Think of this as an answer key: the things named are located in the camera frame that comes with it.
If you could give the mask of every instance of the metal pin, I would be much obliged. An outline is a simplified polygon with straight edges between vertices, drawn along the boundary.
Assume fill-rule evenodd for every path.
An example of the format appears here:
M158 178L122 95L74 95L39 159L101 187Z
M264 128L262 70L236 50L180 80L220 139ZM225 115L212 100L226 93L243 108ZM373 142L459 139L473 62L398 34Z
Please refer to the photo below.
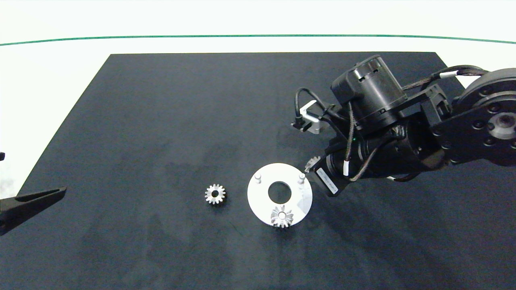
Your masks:
M300 173L299 174L299 180L297 181L297 183L303 184L304 183L304 178L305 178L304 173Z
M257 173L254 175L254 179L256 179L256 183L261 183L262 182L262 175Z

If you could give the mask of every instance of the green line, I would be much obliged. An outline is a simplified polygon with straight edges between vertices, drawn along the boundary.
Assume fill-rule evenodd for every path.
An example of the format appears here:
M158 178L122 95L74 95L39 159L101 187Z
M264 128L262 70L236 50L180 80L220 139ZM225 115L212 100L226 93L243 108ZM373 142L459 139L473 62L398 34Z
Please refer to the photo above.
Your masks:
M516 44L516 41L478 39L465 37L448 37L448 36L429 36L429 35L390 35L390 34L247 34L247 35L132 35L132 36L94 36L94 37L71 37L43 39L33 41L0 43L0 46L40 43L51 41L67 41L67 40L88 40L88 39L115 39L115 38L215 38L215 37L405 37L405 38L433 38L433 39L450 39L450 40L468 40L481 42L495 42Z

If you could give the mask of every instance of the screw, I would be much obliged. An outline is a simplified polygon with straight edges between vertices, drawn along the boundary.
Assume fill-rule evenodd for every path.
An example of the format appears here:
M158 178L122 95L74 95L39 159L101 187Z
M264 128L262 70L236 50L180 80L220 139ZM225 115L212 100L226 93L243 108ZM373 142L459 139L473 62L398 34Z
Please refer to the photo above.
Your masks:
M493 137L487 137L484 139L484 144L486 146L493 146L496 143L496 140Z
M300 173L299 174L299 180L297 181L297 183L303 184L304 183L304 178L305 178L304 173Z
M484 96L489 95L491 93L491 90L492 89L490 86L485 86L485 87L481 88L480 94L483 94Z
M450 141L444 141L442 148L443 149L450 149L452 147L452 143Z
M254 179L256 179L256 183L261 183L262 182L262 175L257 173L254 175Z
M475 122L473 122L473 128L475 129L482 129L485 125L486 123L482 120L476 120Z
M500 110L501 106L499 103L492 103L491 105L488 106L487 110L490 112L490 113L496 113Z

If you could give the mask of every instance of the gear on plate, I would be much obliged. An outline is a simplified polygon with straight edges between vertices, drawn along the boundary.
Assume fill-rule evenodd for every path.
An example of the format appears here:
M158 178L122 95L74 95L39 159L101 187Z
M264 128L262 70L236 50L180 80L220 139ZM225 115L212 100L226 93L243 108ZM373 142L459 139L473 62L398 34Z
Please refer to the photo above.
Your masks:
M292 211L286 211L285 205L281 205L279 208L276 206L272 210L272 214L270 215L270 218L272 219L271 223L274 227L279 228L288 228L290 225L292 225L292 221L294 214L291 213Z
M220 184L210 185L205 192L204 197L206 201L210 204L219 204L224 201L225 198L225 189Z

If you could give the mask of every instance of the white cable tie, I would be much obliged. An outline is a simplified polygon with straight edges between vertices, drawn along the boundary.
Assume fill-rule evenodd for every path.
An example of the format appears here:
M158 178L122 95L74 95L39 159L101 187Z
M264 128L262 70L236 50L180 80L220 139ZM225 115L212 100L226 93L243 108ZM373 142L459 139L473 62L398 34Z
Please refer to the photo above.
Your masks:
M444 72L444 73L440 73L440 74L439 74L439 78L447 78L447 77L456 76L456 75L457 75L457 72L458 72L458 71L452 71L452 72Z
M349 175L349 161L344 160L344 167L342 168L342 171L344 172L344 176Z

